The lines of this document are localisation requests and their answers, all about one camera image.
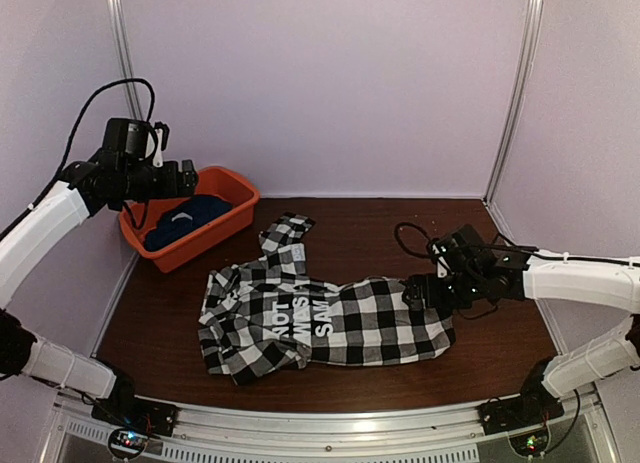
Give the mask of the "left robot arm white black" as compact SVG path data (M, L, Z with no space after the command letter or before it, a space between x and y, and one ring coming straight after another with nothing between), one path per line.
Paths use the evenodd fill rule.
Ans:
M6 308L31 271L71 231L103 208L127 202L188 197L198 175L192 161L166 161L169 128L162 122L112 118L102 146L87 161L64 167L50 189L1 236L1 376L26 375L58 388L105 400L123 427L144 416L138 398L120 388L122 376L106 364L29 331Z

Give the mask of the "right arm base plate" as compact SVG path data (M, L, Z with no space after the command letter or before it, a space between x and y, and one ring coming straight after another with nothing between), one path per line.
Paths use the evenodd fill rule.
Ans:
M540 426L564 415L559 400L541 394L520 394L508 398L491 398L478 407L486 435L513 432Z

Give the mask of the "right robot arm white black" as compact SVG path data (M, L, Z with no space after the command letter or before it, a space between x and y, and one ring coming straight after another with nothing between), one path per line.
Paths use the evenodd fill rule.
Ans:
M413 310L453 312L477 300L558 300L616 308L626 318L579 348L539 362L523 383L512 413L535 423L580 387L625 369L639 368L639 260L554 253L498 236L483 240L466 224L429 239L423 258L437 270L405 282L404 302Z

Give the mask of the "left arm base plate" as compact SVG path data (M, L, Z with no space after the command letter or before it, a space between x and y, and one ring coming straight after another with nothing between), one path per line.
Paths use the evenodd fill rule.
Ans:
M109 400L93 400L91 416L99 421L153 437L170 437L177 421L178 407L144 398L122 409Z

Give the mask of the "black white checkered shirt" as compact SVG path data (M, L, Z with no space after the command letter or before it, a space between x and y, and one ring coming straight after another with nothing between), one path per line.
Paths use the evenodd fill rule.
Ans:
M285 213L260 232L260 258L210 272L198 320L209 374L246 385L312 362L409 364L453 346L451 315L411 309L402 280L369 277L337 285L311 278L302 239L314 224Z

